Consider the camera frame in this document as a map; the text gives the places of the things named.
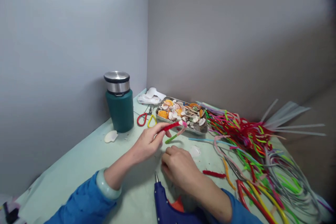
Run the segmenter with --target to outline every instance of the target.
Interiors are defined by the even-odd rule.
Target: table
[[[70,194],[80,184],[90,178],[97,170],[110,166],[121,157],[132,147],[143,129],[147,128],[147,124],[144,127],[139,127],[136,124],[138,115],[142,114],[147,106],[139,104],[137,97],[134,98],[135,125],[129,132],[119,134],[115,142],[104,142],[105,135],[113,130],[111,119],[109,119],[56,161],[17,199],[17,202],[22,205],[20,216],[29,224],[35,221],[35,223],[43,223],[68,200]],[[194,160],[200,170],[208,169],[219,173],[225,171],[222,160],[216,155],[212,144],[190,141],[188,137],[195,136],[184,133],[174,141],[174,145],[185,150],[189,150],[192,146],[199,147],[201,155],[195,157]],[[158,173],[159,180],[166,189],[168,199],[171,202],[177,199],[179,195],[178,190],[176,190],[170,181],[166,180],[160,166],[161,154],[168,147],[164,143],[166,139],[167,137],[165,136],[163,146],[153,157],[134,167],[126,176],[118,205],[111,211],[105,223],[156,223],[153,195],[155,171]],[[275,148],[285,150],[277,138],[273,138],[271,142]],[[235,162],[240,164],[234,153],[231,153],[230,156]],[[235,175],[231,169],[229,173],[232,180],[234,180]],[[225,188],[235,194],[226,179],[212,179],[219,187]],[[272,205],[270,201],[264,195],[262,195],[262,198],[269,209],[271,209]],[[250,210],[263,223],[267,223],[256,206],[250,207]],[[282,223],[278,213],[275,213],[274,217],[278,223]],[[308,218],[307,221],[314,223],[313,219]]]

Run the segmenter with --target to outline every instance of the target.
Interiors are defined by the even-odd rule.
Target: blue sleeve
[[[100,224],[115,207],[116,200],[106,198],[96,184],[98,171],[70,196],[67,203],[45,224]]]
[[[231,193],[222,188],[231,201],[232,206],[232,220],[230,224],[262,224],[262,222],[253,214],[251,214]],[[210,221],[211,224],[219,224],[213,216]]]

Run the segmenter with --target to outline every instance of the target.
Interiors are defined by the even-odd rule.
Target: yellow scissors handle
[[[147,127],[148,127],[148,128],[152,128],[152,127],[153,127],[153,126],[149,126],[149,124],[151,123],[152,118],[154,118],[154,121],[155,121],[155,124],[154,124],[153,126],[155,126],[155,125],[157,124],[156,118],[155,118],[155,116],[152,114],[151,117],[150,117],[150,119],[149,119],[149,121],[148,121],[148,123],[147,123]]]

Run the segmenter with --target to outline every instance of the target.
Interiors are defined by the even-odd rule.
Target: glue gun nozzle
[[[159,182],[158,174],[155,172],[155,183]]]

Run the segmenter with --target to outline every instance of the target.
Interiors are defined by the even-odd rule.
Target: stainless steel lid
[[[126,72],[113,71],[104,74],[104,79],[110,83],[123,83],[129,81],[130,75]]]
[[[130,89],[130,75],[126,72],[107,72],[104,74],[107,81],[107,90],[113,94],[127,93]]]

